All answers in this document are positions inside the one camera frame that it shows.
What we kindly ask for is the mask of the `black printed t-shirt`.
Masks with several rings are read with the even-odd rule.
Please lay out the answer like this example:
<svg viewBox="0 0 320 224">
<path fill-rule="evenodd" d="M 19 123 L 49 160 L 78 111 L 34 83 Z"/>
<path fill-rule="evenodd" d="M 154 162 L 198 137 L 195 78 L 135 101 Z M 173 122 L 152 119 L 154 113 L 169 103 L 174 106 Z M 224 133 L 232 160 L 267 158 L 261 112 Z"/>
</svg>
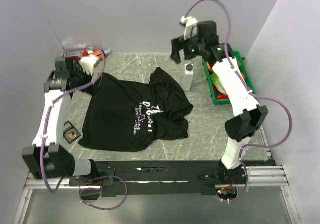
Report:
<svg viewBox="0 0 320 224">
<path fill-rule="evenodd" d="M 148 84 L 104 73 L 78 143 L 94 150 L 138 152 L 157 139 L 187 138 L 185 116 L 193 108 L 181 86 L 160 67 Z"/>
</svg>

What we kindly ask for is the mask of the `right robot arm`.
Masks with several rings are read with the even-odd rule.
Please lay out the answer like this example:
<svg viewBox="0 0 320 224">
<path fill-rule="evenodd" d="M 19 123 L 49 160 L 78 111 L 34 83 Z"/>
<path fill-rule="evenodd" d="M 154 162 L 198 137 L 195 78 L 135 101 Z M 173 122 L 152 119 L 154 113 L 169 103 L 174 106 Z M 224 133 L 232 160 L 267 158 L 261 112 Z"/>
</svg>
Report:
<svg viewBox="0 0 320 224">
<path fill-rule="evenodd" d="M 227 184 L 235 179 L 235 169 L 241 165 L 241 151 L 261 127 L 268 109 L 253 97 L 231 46 L 228 42 L 219 42 L 214 21 L 199 22 L 194 17 L 182 17 L 180 22 L 185 28 L 181 43 L 186 58 L 200 56 L 212 65 L 233 108 L 234 117 L 225 122 L 228 141 L 221 158 L 223 167 L 218 172 L 219 179 Z"/>
</svg>

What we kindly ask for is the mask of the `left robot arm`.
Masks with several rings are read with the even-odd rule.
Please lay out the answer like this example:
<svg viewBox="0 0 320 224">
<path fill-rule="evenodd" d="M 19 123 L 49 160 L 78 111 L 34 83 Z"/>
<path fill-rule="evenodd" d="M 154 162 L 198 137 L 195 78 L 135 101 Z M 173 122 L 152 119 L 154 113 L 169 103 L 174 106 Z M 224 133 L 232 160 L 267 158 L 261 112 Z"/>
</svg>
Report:
<svg viewBox="0 0 320 224">
<path fill-rule="evenodd" d="M 82 133 L 82 147 L 115 152 L 139 152 L 157 139 L 188 137 L 188 115 L 193 105 L 181 86 L 158 67 L 148 83 L 120 80 L 93 68 L 105 59 L 101 52 L 75 60 L 57 58 L 55 70 L 44 84 L 45 107 L 32 145 L 22 157 L 37 179 L 81 175 L 87 185 L 99 173 L 89 160 L 78 160 L 61 145 L 68 108 L 73 94 L 91 96 Z"/>
</svg>

